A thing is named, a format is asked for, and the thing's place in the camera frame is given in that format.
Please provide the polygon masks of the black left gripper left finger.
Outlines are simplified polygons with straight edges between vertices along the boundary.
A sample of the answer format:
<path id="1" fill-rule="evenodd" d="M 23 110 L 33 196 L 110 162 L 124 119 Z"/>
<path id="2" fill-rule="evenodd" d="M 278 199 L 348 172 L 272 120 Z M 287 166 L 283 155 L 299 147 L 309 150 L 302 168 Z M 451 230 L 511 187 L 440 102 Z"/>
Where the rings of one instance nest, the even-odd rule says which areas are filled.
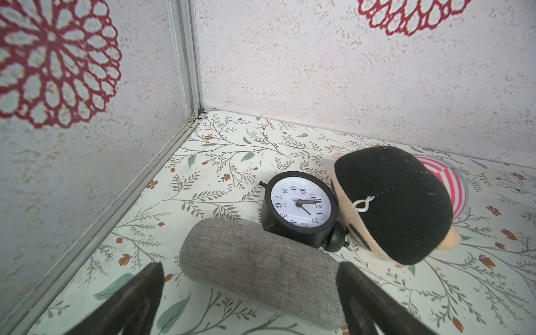
<path id="1" fill-rule="evenodd" d="M 67 333 L 149 334 L 163 286 L 163 265 L 151 263 Z"/>

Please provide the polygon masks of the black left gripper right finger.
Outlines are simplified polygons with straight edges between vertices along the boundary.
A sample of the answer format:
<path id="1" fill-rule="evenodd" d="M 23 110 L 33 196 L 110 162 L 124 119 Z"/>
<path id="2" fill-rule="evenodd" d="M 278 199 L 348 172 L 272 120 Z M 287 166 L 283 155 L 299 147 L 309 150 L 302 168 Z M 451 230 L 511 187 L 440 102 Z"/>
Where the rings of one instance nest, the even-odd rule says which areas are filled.
<path id="1" fill-rule="evenodd" d="M 336 287 L 349 334 L 433 334 L 350 262 L 341 262 Z"/>

